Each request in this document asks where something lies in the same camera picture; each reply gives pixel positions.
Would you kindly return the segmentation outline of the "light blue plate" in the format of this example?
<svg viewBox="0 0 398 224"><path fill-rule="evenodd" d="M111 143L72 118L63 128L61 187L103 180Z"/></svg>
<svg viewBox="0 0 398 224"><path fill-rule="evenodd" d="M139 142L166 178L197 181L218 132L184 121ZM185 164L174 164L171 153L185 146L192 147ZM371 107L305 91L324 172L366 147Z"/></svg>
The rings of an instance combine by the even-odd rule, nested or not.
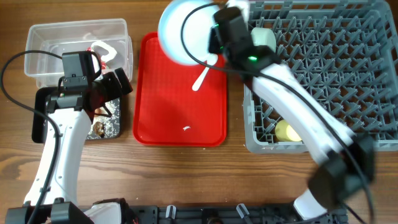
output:
<svg viewBox="0 0 398 224"><path fill-rule="evenodd" d="M158 25L158 39L166 56L175 63L197 64L184 48L198 60L207 60L210 32L215 25L213 15L219 7L208 6L191 16L188 14L209 3L207 0L175 0L165 8Z"/></svg>

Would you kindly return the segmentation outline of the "dark food scrap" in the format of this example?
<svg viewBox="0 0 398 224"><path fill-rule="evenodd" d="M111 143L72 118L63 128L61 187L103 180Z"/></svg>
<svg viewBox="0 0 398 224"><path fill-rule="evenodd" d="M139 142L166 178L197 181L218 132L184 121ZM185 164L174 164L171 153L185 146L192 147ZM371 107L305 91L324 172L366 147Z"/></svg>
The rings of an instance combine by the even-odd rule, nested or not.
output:
<svg viewBox="0 0 398 224"><path fill-rule="evenodd" d="M93 132L103 138L105 136L105 126L102 122L97 121L94 125L93 125Z"/></svg>

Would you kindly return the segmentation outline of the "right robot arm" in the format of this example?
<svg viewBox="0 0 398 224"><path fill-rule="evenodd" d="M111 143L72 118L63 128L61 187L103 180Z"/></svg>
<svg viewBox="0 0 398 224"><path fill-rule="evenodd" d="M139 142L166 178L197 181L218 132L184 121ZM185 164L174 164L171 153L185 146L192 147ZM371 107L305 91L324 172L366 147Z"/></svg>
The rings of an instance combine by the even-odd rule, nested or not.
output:
<svg viewBox="0 0 398 224"><path fill-rule="evenodd" d="M242 75L251 91L291 125L318 164L308 181L308 189L294 200L296 213L303 220L313 220L364 190L369 221L374 223L369 189L375 175L372 137L356 135L335 119L301 86L275 50L256 45L238 7L225 7L213 18L213 40L233 71Z"/></svg>

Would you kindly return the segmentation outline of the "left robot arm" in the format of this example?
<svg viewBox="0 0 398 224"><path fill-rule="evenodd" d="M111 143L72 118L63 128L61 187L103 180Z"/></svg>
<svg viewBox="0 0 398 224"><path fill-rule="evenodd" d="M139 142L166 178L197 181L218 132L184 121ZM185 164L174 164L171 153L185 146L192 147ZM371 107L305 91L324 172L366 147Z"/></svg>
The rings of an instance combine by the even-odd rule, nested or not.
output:
<svg viewBox="0 0 398 224"><path fill-rule="evenodd" d="M76 187L81 154L95 110L132 92L122 68L82 82L67 77L45 97L47 130L39 169L21 207L10 208L6 223L132 223L134 212L123 198L100 200L82 211Z"/></svg>

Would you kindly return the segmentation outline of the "white plastic spoon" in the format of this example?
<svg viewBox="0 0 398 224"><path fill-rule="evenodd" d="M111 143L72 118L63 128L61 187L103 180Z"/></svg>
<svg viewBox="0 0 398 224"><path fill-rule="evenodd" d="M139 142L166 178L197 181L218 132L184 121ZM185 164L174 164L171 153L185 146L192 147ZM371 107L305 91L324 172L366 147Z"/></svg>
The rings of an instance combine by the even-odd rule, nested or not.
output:
<svg viewBox="0 0 398 224"><path fill-rule="evenodd" d="M214 66L218 61L218 56L217 54L209 54L207 60L206 60L206 64L209 66ZM197 78L197 80L194 82L194 84L192 85L192 90L193 91L198 91L209 71L209 67L205 67L205 69L202 71L202 73L200 74L200 76Z"/></svg>

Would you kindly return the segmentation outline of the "red snack wrapper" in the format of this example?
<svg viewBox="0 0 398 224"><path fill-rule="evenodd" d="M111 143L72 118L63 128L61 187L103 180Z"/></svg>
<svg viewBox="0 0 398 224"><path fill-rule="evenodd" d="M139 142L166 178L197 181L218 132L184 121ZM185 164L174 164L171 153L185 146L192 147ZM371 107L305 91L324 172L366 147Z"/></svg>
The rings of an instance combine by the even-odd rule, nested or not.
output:
<svg viewBox="0 0 398 224"><path fill-rule="evenodd" d="M108 69L107 61L109 51L100 46L88 47L86 51L93 52L96 56L101 60L101 69L105 70Z"/></svg>

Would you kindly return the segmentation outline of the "yellow plastic cup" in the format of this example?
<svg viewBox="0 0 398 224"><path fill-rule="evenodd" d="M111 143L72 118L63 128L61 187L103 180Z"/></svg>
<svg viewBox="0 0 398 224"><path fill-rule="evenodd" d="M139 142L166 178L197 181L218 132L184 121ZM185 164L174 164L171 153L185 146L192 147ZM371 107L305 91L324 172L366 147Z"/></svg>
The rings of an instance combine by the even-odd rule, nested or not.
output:
<svg viewBox="0 0 398 224"><path fill-rule="evenodd" d="M299 142L302 140L293 127L284 119L275 126L275 135L279 141Z"/></svg>

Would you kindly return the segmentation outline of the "green bowl with rice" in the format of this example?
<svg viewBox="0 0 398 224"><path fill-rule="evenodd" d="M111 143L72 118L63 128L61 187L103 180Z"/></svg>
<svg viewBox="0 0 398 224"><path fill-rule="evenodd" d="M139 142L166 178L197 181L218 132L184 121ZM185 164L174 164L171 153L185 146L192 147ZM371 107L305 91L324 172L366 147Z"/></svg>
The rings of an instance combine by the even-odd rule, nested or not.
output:
<svg viewBox="0 0 398 224"><path fill-rule="evenodd" d="M276 38L271 29L255 27L251 31L251 36L255 46L265 45L268 46L273 52L276 52Z"/></svg>

